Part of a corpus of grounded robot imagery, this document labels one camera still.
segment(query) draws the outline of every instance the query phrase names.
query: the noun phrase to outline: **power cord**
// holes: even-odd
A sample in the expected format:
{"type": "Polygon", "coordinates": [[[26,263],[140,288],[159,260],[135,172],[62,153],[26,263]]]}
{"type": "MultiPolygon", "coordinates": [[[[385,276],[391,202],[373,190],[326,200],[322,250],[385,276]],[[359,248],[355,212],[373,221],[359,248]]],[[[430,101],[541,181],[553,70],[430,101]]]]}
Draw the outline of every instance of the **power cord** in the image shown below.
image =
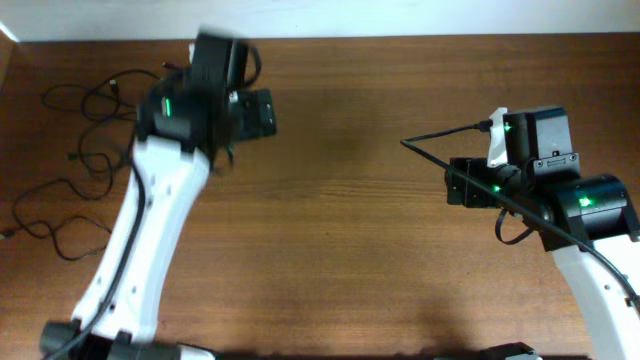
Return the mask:
{"type": "Polygon", "coordinates": [[[491,128],[492,124],[493,124],[493,122],[491,120],[485,120],[485,121],[482,121],[480,123],[473,124],[473,125],[468,125],[468,126],[455,128],[455,129],[451,129],[451,130],[446,130],[446,131],[442,131],[442,132],[438,132],[438,133],[434,133],[434,134],[417,136],[417,137],[401,140],[400,143],[403,146],[405,146],[406,148],[414,151],[418,155],[426,158],[427,160],[431,161],[432,163],[434,163],[434,164],[440,166],[441,168],[445,169],[447,172],[449,172],[449,173],[451,173],[451,174],[453,174],[453,175],[455,175],[455,176],[457,176],[457,177],[459,177],[459,178],[461,178],[463,180],[466,180],[469,184],[475,186],[476,188],[480,189],[481,191],[483,191],[484,193],[486,193],[490,197],[493,197],[494,199],[496,199],[499,203],[503,204],[503,206],[506,209],[508,209],[510,211],[513,211],[515,213],[518,213],[518,214],[522,214],[524,217],[526,217],[527,219],[529,219],[530,221],[532,221],[536,225],[540,226],[542,229],[544,229],[546,231],[549,231],[550,233],[555,234],[556,236],[558,236],[558,237],[570,242],[573,245],[577,245],[580,250],[582,250],[584,252],[588,252],[589,254],[593,255],[593,257],[595,257],[596,260],[598,260],[607,270],[609,270],[611,275],[620,283],[620,285],[622,286],[624,291],[629,296],[629,300],[628,300],[629,304],[634,306],[637,311],[640,311],[640,297],[638,297],[638,294],[633,289],[633,286],[631,286],[631,283],[629,283],[627,278],[620,272],[620,270],[618,270],[618,268],[615,265],[613,265],[613,263],[611,263],[611,261],[609,261],[609,259],[607,259],[599,251],[587,246],[580,239],[578,239],[578,238],[574,237],[573,235],[567,233],[566,231],[562,230],[560,227],[556,226],[555,224],[543,219],[542,217],[538,216],[537,214],[535,214],[531,210],[529,210],[529,209],[525,208],[524,206],[518,204],[513,199],[511,199],[511,198],[509,198],[507,196],[504,196],[504,195],[502,195],[500,193],[495,192],[493,189],[491,189],[487,184],[484,184],[482,181],[476,179],[473,176],[469,176],[469,175],[465,174],[464,172],[456,169],[455,167],[445,163],[444,161],[442,161],[442,160],[438,159],[437,157],[431,155],[430,153],[426,152],[425,150],[423,150],[423,149],[421,149],[421,148],[419,148],[419,147],[417,147],[417,146],[412,144],[412,142],[414,142],[414,141],[433,139],[433,138],[437,138],[437,137],[441,137],[441,136],[445,136],[445,135],[450,135],[450,134],[454,134],[454,133],[465,131],[465,130],[477,129],[477,130],[480,130],[482,132],[487,132],[488,131],[487,130],[487,125],[488,125],[488,128],[491,128]]]}
{"type": "Polygon", "coordinates": [[[63,177],[63,178],[58,178],[58,179],[48,181],[46,183],[43,183],[41,185],[38,185],[34,188],[31,188],[23,192],[14,200],[11,206],[12,215],[17,226],[13,228],[4,229],[3,231],[1,231],[0,240],[10,239],[11,237],[23,231],[36,239],[51,238],[56,254],[58,255],[59,258],[65,261],[78,261],[88,256],[97,255],[105,249],[105,246],[101,246],[101,247],[92,249],[81,255],[69,255],[62,250],[62,247],[60,245],[60,239],[58,236],[58,232],[62,228],[78,221],[83,221],[88,224],[92,224],[96,226],[98,229],[105,231],[108,234],[111,234],[111,228],[102,224],[99,221],[96,221],[87,216],[79,215],[79,214],[66,218],[57,225],[53,225],[46,220],[27,221],[27,220],[24,220],[22,216],[20,216],[18,208],[19,208],[19,205],[30,195],[34,195],[35,193],[41,192],[47,188],[57,186],[60,184],[66,185],[75,195],[77,195],[78,197],[80,197],[85,201],[100,200],[111,192],[115,174],[128,164],[128,158],[131,156],[131,147],[133,145],[133,140],[134,140],[133,132],[132,132],[132,136],[129,139],[127,150],[124,153],[120,154],[120,157],[117,160],[115,165],[113,165],[113,162],[111,161],[109,156],[105,153],[85,153],[83,145],[86,142],[86,138],[93,131],[106,126],[112,120],[135,122],[135,117],[132,118],[132,115],[133,116],[136,115],[136,111],[134,110],[135,106],[123,101],[120,98],[120,88],[116,80],[124,76],[129,76],[134,74],[144,75],[144,76],[151,77],[153,79],[158,79],[158,76],[153,74],[152,72],[141,70],[141,69],[132,69],[132,70],[122,71],[122,72],[113,74],[109,76],[106,80],[100,82],[98,85],[94,87],[86,87],[79,84],[64,83],[64,84],[54,85],[48,88],[44,93],[42,93],[40,100],[43,106],[52,110],[60,111],[60,112],[81,114],[86,120],[93,123],[87,129],[85,129],[82,132],[81,136],[79,137],[78,143],[77,143],[77,153],[69,154],[68,158],[69,160],[72,160],[72,161],[80,160],[80,162],[87,169],[91,177],[96,178],[96,177],[99,177],[100,175],[107,176],[108,184],[103,192],[101,192],[98,195],[91,196],[79,191],[78,188],[73,184],[73,182],[70,179],[63,177]],[[111,94],[102,90],[106,85],[109,86],[109,90],[111,94]],[[51,101],[52,96],[56,92],[65,90],[65,89],[66,90],[76,89],[76,90],[81,90],[83,92],[78,108],[59,106],[51,101]],[[98,113],[98,112],[90,111],[89,103],[90,103],[90,100],[94,97],[106,99],[113,102],[113,108],[111,109],[111,111],[107,113],[98,113]],[[96,167],[97,164],[95,163],[92,164],[92,162],[89,161],[90,159],[93,159],[93,158],[98,158],[100,160],[103,160],[101,161],[101,163],[103,163],[104,165],[102,165],[102,167],[96,167]],[[42,231],[42,232],[36,231],[38,227],[43,227],[44,230],[46,231],[42,231]]]}
{"type": "Polygon", "coordinates": [[[495,227],[496,237],[498,238],[498,241],[500,241],[505,245],[515,245],[520,241],[528,238],[529,235],[533,234],[535,230],[528,228],[525,231],[523,231],[520,235],[516,236],[513,240],[502,240],[502,231],[501,231],[502,223],[504,222],[504,218],[508,212],[509,210],[502,209],[502,211],[500,211],[500,215],[498,215],[498,219],[496,220],[496,227],[495,227]]]}

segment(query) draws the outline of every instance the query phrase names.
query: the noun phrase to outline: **green led light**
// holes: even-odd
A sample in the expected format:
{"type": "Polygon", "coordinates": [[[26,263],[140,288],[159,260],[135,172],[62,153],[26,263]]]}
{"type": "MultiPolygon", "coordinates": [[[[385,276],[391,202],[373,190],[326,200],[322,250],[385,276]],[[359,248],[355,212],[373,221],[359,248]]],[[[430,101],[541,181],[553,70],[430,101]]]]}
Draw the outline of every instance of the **green led light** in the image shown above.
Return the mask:
{"type": "Polygon", "coordinates": [[[171,101],[169,101],[169,98],[164,99],[164,104],[167,110],[167,117],[169,117],[171,116],[171,101]]]}
{"type": "Polygon", "coordinates": [[[580,198],[580,199],[578,199],[578,201],[580,201],[580,206],[582,206],[582,207],[587,207],[587,206],[593,204],[591,199],[589,199],[588,197],[580,198]]]}

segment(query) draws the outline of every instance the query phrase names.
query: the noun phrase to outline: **wooden table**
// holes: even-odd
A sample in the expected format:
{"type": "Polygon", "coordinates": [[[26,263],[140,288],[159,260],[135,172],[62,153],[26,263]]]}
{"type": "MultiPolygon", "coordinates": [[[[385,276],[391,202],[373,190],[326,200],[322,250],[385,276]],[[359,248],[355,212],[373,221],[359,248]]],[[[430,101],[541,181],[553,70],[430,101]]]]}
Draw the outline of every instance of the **wooden table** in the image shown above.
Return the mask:
{"type": "MultiPolygon", "coordinates": [[[[443,171],[403,137],[475,123],[498,106],[564,106],[583,175],[612,173],[640,204],[638,34],[260,40],[258,86],[273,92],[279,134],[237,147],[191,211],[167,277],[157,338],[218,350],[380,354],[458,352],[524,341],[589,354],[576,303],[539,237],[507,247],[497,211],[448,206],[443,171]]],[[[56,83],[92,86],[129,68],[187,62],[187,41],[18,44],[0,97],[0,226],[22,191],[71,176],[88,123],[45,109],[56,83]]],[[[150,85],[120,82],[138,101],[150,85]]],[[[77,104],[79,97],[59,99],[77,104]]],[[[130,123],[101,136],[126,141],[130,123]]],[[[477,132],[426,144],[486,156],[477,132]]],[[[126,171],[104,201],[59,188],[21,207],[31,219],[75,213],[113,224],[126,171]]],[[[522,228],[512,220],[506,232],[522,228]]],[[[107,236],[79,224],[79,253],[107,236]]],[[[99,263],[58,259],[49,240],[0,243],[0,351],[36,358],[47,320],[67,320],[99,263]]]]}

